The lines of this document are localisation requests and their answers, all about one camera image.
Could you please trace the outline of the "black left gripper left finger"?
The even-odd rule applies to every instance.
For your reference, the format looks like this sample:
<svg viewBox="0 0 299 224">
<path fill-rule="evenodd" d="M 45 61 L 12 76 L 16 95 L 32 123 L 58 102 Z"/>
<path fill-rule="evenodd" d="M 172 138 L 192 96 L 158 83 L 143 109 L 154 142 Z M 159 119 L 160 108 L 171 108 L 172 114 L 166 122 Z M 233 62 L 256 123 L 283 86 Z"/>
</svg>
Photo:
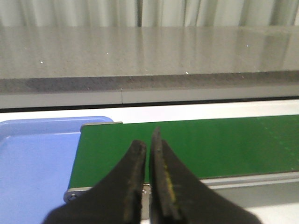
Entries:
<svg viewBox="0 0 299 224">
<path fill-rule="evenodd" d="M 99 183 L 77 199 L 52 210 L 45 224 L 138 224 L 141 221 L 146 145 L 128 151 Z"/>
</svg>

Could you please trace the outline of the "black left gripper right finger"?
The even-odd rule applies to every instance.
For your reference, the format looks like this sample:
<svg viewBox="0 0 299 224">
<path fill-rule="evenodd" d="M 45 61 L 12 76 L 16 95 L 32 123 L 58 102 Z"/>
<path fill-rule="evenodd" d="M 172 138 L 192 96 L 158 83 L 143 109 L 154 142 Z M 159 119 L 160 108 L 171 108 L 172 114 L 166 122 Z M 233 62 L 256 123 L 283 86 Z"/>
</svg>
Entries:
<svg viewBox="0 0 299 224">
<path fill-rule="evenodd" d="M 202 183 L 175 155 L 157 127 L 151 139 L 152 224 L 259 224 L 252 213 Z"/>
</svg>

